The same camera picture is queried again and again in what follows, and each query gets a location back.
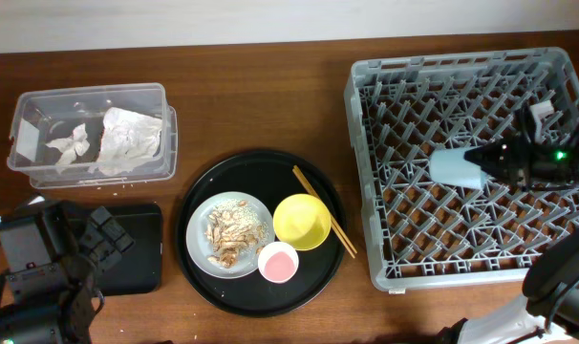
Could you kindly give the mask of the pink plastic cup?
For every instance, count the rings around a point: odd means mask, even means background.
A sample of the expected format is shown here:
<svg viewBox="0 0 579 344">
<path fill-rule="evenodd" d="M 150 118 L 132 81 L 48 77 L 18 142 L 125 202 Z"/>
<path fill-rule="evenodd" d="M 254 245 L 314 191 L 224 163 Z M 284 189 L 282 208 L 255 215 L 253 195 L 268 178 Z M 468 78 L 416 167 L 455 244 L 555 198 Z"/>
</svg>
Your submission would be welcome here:
<svg viewBox="0 0 579 344">
<path fill-rule="evenodd" d="M 284 242 L 270 243 L 258 255 L 258 270 L 271 283 L 287 283 L 298 271 L 298 267 L 297 251 Z"/>
</svg>

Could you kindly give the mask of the grey plate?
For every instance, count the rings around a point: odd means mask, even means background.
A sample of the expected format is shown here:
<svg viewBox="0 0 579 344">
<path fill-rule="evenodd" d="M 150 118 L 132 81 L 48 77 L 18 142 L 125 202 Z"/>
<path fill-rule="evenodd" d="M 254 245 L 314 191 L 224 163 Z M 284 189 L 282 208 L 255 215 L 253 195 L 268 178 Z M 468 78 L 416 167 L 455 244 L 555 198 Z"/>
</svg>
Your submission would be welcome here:
<svg viewBox="0 0 579 344">
<path fill-rule="evenodd" d="M 272 215 L 268 208 L 255 197 L 242 192 L 223 192 L 207 198 L 196 208 L 188 221 L 185 243 L 188 254 L 196 266 L 205 274 L 221 279 L 236 279 L 251 274 L 257 269 L 260 253 L 252 252 L 242 255 L 239 263 L 230 269 L 220 268 L 207 260 L 213 251 L 204 235 L 208 223 L 206 217 L 216 204 L 229 199 L 248 200 L 250 206 L 256 210 L 260 219 L 268 226 L 268 238 L 265 240 L 264 247 L 275 240 Z"/>
</svg>

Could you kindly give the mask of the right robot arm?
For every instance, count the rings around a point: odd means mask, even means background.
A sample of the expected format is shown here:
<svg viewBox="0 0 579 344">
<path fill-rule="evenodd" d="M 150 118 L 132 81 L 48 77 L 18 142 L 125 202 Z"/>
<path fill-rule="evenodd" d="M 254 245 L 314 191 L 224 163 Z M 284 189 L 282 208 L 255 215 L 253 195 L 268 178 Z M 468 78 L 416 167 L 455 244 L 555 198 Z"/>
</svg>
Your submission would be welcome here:
<svg viewBox="0 0 579 344">
<path fill-rule="evenodd" d="M 568 139 L 546 144 L 550 101 L 523 105 L 517 133 L 476 148 L 435 151 L 429 161 L 435 183 L 472 189 L 485 182 L 523 191 L 561 191 L 579 185 L 579 123 Z M 548 343 L 579 339 L 579 227 L 548 248 L 527 271 L 522 293 L 488 316 L 462 319 L 442 329 L 437 343 Z"/>
</svg>

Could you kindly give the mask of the black rectangular tray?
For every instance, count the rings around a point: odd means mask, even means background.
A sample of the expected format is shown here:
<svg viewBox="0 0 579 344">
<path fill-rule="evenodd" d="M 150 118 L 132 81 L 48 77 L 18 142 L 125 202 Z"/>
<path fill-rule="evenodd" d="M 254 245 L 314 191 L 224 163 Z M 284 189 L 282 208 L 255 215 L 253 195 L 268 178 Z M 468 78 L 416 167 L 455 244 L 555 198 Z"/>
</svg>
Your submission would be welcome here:
<svg viewBox="0 0 579 344">
<path fill-rule="evenodd" d="M 64 204 L 68 225 L 78 243 L 86 221 L 96 208 Z M 155 204 L 105 207 L 134 238 L 135 245 L 105 272 L 96 272 L 96 285 L 105 296 L 148 293 L 161 284 L 162 215 Z"/>
</svg>

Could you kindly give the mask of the yellow plastic bowl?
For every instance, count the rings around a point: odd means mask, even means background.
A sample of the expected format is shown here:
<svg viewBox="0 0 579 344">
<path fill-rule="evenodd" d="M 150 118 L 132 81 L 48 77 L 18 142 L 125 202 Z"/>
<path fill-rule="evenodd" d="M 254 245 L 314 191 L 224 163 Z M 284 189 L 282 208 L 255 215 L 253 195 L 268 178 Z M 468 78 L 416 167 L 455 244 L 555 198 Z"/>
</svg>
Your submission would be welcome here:
<svg viewBox="0 0 579 344">
<path fill-rule="evenodd" d="M 299 251 L 321 246 L 332 227 L 330 211 L 309 194 L 288 196 L 277 205 L 272 219 L 276 237 Z"/>
</svg>

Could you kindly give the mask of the clear plastic waste bin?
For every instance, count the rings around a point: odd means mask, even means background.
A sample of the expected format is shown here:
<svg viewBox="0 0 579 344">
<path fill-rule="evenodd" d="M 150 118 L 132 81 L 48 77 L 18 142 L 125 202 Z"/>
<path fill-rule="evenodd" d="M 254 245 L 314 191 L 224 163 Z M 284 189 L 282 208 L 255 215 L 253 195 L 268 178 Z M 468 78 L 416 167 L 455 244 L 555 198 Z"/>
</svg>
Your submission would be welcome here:
<svg viewBox="0 0 579 344">
<path fill-rule="evenodd" d="M 155 156 L 128 173 L 105 176 L 90 172 L 96 165 L 103 118 L 112 107 L 162 119 L 161 143 Z M 46 146 L 68 138 L 86 124 L 90 148 L 62 173 L 54 165 L 61 156 Z M 159 83 L 119 84 L 27 92 L 17 100 L 11 124 L 13 141 L 7 158 L 9 169 L 23 173 L 38 189 L 91 185 L 149 183 L 171 179 L 177 166 L 177 115 Z"/>
</svg>

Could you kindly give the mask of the gold snack wrapper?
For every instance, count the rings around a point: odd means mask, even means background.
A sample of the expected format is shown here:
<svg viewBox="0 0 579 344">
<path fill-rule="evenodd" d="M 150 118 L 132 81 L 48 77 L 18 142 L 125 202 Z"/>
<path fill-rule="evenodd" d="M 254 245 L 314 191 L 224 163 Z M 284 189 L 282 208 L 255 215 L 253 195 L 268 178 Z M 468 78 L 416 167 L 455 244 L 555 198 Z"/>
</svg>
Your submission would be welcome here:
<svg viewBox="0 0 579 344">
<path fill-rule="evenodd" d="M 83 156 L 90 148 L 86 124 L 78 125 L 68 138 L 51 140 L 46 143 L 49 148 L 55 148 L 61 156 L 54 164 L 58 173 L 67 169 L 68 165 L 73 163 L 78 157 Z"/>
</svg>

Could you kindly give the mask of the food scraps pile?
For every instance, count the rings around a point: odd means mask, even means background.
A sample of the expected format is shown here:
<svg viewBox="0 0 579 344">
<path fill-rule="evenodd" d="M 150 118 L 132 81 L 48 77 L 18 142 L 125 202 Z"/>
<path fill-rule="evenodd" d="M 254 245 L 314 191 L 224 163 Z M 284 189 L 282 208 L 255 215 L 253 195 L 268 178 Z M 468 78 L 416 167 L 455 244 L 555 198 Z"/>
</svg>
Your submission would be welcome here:
<svg viewBox="0 0 579 344">
<path fill-rule="evenodd" d="M 268 238 L 268 226 L 245 199 L 216 204 L 206 219 L 204 235 L 213 251 L 207 260 L 220 268 L 230 269 L 242 255 L 259 253 Z"/>
</svg>

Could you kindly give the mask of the grey dishwasher rack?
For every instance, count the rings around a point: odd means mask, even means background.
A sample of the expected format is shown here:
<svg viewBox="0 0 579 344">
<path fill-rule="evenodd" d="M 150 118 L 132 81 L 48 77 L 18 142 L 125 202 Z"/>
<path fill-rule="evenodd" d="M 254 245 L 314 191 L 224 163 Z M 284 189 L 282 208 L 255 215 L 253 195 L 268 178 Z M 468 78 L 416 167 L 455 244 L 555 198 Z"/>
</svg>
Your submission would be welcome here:
<svg viewBox="0 0 579 344">
<path fill-rule="evenodd" d="M 515 112 L 548 101 L 543 140 L 579 121 L 579 80 L 557 47 L 361 60 L 345 107 L 361 187 L 370 275 L 397 293 L 520 281 L 579 227 L 579 185 L 535 191 L 488 180 L 436 183 L 431 155 L 514 134 Z"/>
</svg>

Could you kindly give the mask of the white napkin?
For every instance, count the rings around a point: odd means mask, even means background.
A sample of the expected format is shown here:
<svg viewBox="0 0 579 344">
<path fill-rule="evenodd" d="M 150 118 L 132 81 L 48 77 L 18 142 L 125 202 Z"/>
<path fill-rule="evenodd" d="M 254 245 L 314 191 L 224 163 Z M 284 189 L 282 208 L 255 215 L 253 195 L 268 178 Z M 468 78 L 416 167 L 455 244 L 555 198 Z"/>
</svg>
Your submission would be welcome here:
<svg viewBox="0 0 579 344">
<path fill-rule="evenodd" d="M 161 129 L 161 118 L 110 108 L 103 118 L 96 165 L 89 171 L 116 176 L 148 163 L 160 147 Z"/>
</svg>

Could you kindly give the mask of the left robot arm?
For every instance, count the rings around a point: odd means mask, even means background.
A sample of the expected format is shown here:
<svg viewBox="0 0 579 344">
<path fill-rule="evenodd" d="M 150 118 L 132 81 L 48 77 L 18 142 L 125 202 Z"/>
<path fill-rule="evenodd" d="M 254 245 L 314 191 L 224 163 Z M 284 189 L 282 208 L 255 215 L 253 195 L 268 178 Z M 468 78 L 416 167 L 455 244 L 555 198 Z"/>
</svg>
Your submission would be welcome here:
<svg viewBox="0 0 579 344">
<path fill-rule="evenodd" d="M 98 279 L 135 244 L 111 212 L 66 201 L 0 219 L 0 343 L 88 343 L 105 297 Z"/>
</svg>

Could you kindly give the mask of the blue plastic cup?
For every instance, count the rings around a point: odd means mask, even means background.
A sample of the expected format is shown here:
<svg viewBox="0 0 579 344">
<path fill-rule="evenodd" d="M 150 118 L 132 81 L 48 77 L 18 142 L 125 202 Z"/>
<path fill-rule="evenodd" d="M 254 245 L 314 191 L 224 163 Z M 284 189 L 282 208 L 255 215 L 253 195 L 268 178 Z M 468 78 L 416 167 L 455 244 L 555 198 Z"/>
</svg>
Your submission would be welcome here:
<svg viewBox="0 0 579 344">
<path fill-rule="evenodd" d="M 429 175 L 434 183 L 482 190 L 487 175 L 464 158 L 470 147 L 436 150 L 429 159 Z"/>
</svg>

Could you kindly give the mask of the round black serving tray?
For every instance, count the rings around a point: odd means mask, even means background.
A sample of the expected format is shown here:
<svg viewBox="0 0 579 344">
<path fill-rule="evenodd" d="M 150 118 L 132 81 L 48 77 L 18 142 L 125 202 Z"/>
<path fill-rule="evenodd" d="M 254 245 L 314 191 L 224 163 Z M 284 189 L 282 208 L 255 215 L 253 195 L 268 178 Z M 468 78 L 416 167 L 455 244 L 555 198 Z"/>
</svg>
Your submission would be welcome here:
<svg viewBox="0 0 579 344">
<path fill-rule="evenodd" d="M 345 226 L 346 213 L 329 178 L 310 162 L 283 151 L 256 149 L 229 156 L 212 165 L 188 189 L 173 234 L 175 253 L 185 279 L 218 309 L 249 317 L 271 317 L 310 302 L 336 274 L 345 248 L 331 234 L 319 247 L 298 254 L 299 268 L 284 284 L 266 280 L 258 271 L 236 279 L 213 277 L 196 265 L 186 243 L 189 219 L 199 205 L 216 194 L 245 192 L 274 209 L 304 189 L 291 172 L 298 166 L 333 217 Z"/>
</svg>

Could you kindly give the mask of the wooden chopstick lower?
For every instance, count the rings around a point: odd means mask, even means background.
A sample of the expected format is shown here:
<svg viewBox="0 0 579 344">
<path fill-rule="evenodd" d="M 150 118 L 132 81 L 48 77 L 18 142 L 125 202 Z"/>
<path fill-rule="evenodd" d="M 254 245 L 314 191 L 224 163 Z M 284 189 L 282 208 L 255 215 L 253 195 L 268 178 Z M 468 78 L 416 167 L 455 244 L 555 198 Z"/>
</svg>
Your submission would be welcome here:
<svg viewBox="0 0 579 344">
<path fill-rule="evenodd" d="M 297 165 L 292 168 L 292 172 L 307 193 L 292 195 L 282 202 L 282 205 L 289 206 L 285 220 L 279 219 L 280 209 L 275 211 L 274 224 L 281 225 L 275 232 L 280 240 L 289 243 L 296 250 L 306 251 L 321 246 L 333 231 L 354 258 L 354 245 Z"/>
</svg>

